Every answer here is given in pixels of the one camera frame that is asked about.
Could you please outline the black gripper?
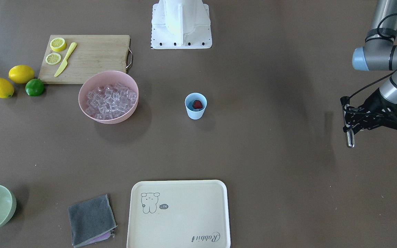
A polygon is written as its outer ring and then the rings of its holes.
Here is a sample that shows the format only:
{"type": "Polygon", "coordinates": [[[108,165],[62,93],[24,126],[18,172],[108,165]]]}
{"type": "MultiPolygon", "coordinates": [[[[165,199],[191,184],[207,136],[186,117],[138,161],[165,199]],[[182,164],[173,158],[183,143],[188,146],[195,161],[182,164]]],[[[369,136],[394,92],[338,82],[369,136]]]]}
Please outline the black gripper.
{"type": "Polygon", "coordinates": [[[359,107],[350,105],[350,97],[340,98],[344,114],[345,133],[358,133],[360,130],[372,130],[381,126],[397,130],[397,103],[386,100],[380,90],[374,91],[359,107]]]}

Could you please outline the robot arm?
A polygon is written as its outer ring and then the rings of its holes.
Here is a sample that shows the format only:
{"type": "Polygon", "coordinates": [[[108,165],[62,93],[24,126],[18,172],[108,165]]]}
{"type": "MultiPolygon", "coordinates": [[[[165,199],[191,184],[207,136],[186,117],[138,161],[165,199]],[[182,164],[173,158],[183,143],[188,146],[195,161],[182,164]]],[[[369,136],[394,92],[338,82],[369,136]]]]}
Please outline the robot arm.
{"type": "Polygon", "coordinates": [[[350,96],[340,99],[343,131],[349,136],[360,130],[388,127],[397,130],[397,0],[379,0],[365,45],[355,49],[352,65],[361,71],[390,71],[384,82],[362,105],[350,105],[350,96]]]}

